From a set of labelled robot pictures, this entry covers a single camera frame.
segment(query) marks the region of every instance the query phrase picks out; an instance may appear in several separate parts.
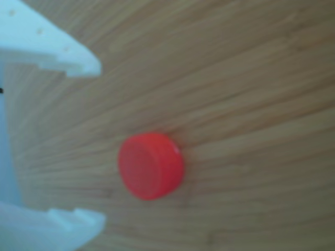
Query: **wooden surface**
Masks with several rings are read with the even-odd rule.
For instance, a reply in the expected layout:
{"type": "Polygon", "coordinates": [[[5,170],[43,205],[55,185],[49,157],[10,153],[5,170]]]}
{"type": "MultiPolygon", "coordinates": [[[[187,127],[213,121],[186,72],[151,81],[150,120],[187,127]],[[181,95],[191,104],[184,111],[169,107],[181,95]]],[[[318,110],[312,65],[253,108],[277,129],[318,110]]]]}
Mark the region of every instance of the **wooden surface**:
{"type": "Polygon", "coordinates": [[[108,215],[82,250],[335,250],[335,1],[27,2],[104,65],[97,79],[6,70],[26,204],[108,215]],[[116,164],[147,131],[187,162],[151,202],[116,164]]]}

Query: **bottle cap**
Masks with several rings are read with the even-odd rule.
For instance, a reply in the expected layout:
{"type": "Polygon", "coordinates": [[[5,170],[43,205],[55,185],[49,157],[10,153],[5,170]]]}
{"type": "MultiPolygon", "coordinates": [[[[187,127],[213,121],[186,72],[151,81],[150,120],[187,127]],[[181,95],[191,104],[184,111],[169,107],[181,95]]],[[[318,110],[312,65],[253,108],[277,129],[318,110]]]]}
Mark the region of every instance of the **bottle cap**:
{"type": "Polygon", "coordinates": [[[132,194],[154,200],[176,189],[184,176],[178,147],[166,135],[145,133],[127,139],[118,156],[122,179],[132,194]]]}

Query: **white plastic part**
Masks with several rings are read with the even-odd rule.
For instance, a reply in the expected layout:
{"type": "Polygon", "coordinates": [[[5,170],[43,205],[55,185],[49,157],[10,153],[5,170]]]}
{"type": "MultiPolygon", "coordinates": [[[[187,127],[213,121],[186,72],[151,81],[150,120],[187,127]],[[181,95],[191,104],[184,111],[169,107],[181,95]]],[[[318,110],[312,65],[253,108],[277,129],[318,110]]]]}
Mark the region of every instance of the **white plastic part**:
{"type": "Polygon", "coordinates": [[[73,251],[97,236],[105,221],[89,210],[40,212],[0,202],[0,250],[73,251]]]}
{"type": "Polygon", "coordinates": [[[33,63],[69,77],[101,74],[89,49],[19,0],[0,0],[0,61],[33,63]]]}

